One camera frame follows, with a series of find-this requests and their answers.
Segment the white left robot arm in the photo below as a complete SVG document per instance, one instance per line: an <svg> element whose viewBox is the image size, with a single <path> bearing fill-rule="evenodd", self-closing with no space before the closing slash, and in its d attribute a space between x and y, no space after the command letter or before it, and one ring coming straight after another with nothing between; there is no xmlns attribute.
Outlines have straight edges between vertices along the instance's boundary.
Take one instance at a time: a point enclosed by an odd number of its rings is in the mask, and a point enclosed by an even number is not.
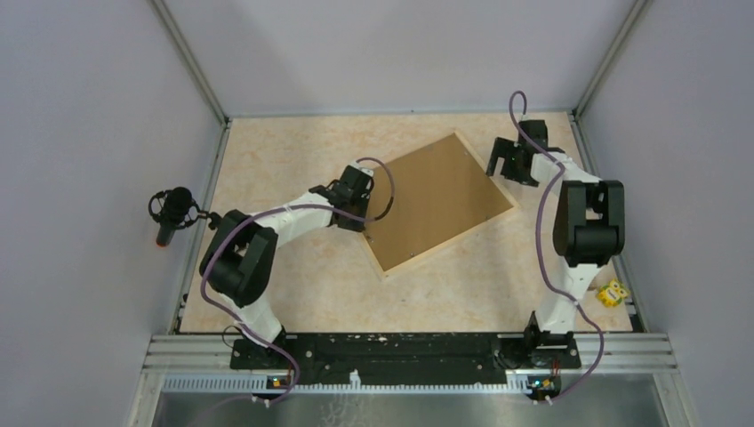
<svg viewBox="0 0 754 427"><path fill-rule="evenodd" d="M199 264L200 294L236 321L263 367L275 367L285 356L279 339L284 327L268 298L277 250L314 230L364 230L373 187L373 171L351 163L340 178L289 203L258 213L231 210L220 218Z"/></svg>

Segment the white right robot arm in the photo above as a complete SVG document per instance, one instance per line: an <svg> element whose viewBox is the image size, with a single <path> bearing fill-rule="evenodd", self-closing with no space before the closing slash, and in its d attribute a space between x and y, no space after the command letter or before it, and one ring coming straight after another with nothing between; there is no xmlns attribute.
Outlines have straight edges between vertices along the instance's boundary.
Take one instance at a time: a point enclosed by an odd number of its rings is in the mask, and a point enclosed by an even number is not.
<svg viewBox="0 0 754 427"><path fill-rule="evenodd" d="M576 316L588 318L581 301L597 274L624 248L624 186L584 171L562 149L550 147L544 121L525 119L514 126L515 141L495 139L486 173L543 188L535 219L535 250L549 293L511 353L522 354L534 367L544 367L556 356L576 355L574 321ZM557 196L551 231L560 265L556 276L546 270L541 241L548 195Z"/></svg>

